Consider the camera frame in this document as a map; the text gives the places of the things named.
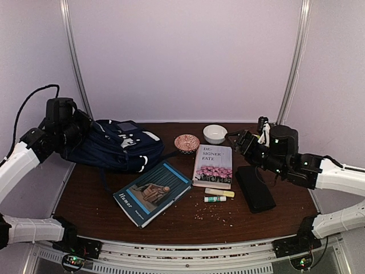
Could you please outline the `Designer Fate flower book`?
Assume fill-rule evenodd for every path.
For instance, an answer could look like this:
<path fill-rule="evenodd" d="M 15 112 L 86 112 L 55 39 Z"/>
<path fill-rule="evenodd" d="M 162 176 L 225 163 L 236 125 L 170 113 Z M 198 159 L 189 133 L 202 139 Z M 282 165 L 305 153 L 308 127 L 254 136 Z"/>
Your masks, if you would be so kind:
<path fill-rule="evenodd" d="M 233 181 L 232 160 L 230 147 L 199 145 L 194 163 L 193 185 L 230 190 Z"/>

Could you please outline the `navy blue backpack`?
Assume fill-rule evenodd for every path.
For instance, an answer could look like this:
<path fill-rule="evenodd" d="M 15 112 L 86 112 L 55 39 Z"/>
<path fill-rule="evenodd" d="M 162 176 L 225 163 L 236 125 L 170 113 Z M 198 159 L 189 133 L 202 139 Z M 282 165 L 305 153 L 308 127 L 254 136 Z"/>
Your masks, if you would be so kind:
<path fill-rule="evenodd" d="M 177 151 L 164 153 L 160 137 L 132 120 L 91 120 L 77 128 L 78 133 L 64 134 L 59 155 L 69 162 L 96 167 L 106 191 L 106 172 L 135 174 L 151 170 L 174 157 Z"/>

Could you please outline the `blue Humor book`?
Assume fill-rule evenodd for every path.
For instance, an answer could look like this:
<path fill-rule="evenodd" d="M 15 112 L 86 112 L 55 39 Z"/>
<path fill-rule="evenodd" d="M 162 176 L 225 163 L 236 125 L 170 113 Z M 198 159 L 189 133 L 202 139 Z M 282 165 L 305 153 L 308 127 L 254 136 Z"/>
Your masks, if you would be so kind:
<path fill-rule="evenodd" d="M 113 194 L 113 198 L 139 228 L 177 202 L 192 187 L 192 180 L 164 161 Z"/>

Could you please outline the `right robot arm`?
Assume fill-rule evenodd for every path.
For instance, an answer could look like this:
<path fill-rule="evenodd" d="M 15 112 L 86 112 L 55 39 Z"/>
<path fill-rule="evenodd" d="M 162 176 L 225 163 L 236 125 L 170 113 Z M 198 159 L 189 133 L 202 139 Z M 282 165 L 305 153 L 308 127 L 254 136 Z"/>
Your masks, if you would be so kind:
<path fill-rule="evenodd" d="M 331 189 L 364 196 L 364 169 L 341 164 L 332 157 L 298 152 L 298 131 L 271 126 L 259 119 L 258 134 L 248 130 L 227 133 L 225 139 L 253 166 L 275 173 L 281 180 L 308 189 Z M 325 215 L 305 217 L 295 236 L 273 241 L 278 257 L 321 246 L 321 239 L 364 226 L 364 202 Z"/>

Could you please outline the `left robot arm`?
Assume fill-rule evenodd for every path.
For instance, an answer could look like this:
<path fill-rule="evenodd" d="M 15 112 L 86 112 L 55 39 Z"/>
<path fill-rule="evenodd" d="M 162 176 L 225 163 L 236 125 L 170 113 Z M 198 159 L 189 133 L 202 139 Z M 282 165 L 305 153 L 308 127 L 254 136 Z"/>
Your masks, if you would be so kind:
<path fill-rule="evenodd" d="M 63 155 L 68 148 L 80 145 L 91 124 L 90 116 L 78 109 L 73 99 L 48 100 L 40 125 L 28 130 L 1 162 L 1 199 L 53 153 Z M 1 248 L 37 241 L 60 242 L 69 253 L 82 248 L 76 227 L 63 217 L 31 219 L 1 215 Z"/>

